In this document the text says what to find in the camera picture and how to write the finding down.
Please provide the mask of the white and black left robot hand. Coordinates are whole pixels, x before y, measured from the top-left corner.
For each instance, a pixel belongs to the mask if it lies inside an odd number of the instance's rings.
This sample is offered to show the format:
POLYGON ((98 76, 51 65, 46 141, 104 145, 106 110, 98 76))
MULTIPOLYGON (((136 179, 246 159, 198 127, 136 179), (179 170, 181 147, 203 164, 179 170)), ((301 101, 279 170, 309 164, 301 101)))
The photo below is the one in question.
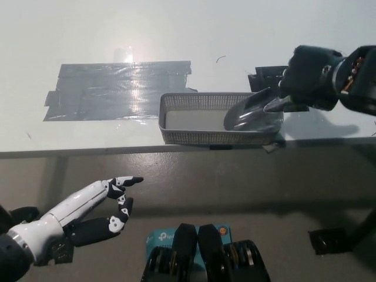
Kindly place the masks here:
POLYGON ((69 195, 39 219, 11 227, 6 235, 32 264, 44 266, 54 259, 52 249, 63 240, 69 246, 83 247, 120 235, 133 207, 133 198, 126 195, 126 189, 142 181, 142 176, 97 180, 69 195), (117 202, 116 211, 108 217, 86 220, 106 199, 117 202))

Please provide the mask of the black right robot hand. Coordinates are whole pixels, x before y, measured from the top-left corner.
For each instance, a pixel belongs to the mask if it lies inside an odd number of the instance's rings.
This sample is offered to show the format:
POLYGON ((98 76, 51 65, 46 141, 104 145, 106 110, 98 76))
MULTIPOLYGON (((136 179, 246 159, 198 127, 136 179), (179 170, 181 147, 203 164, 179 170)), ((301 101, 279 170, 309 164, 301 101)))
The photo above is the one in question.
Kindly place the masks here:
POLYGON ((283 98, 295 104, 330 111, 338 102, 333 73, 344 56, 334 49, 300 45, 295 48, 279 82, 283 98))

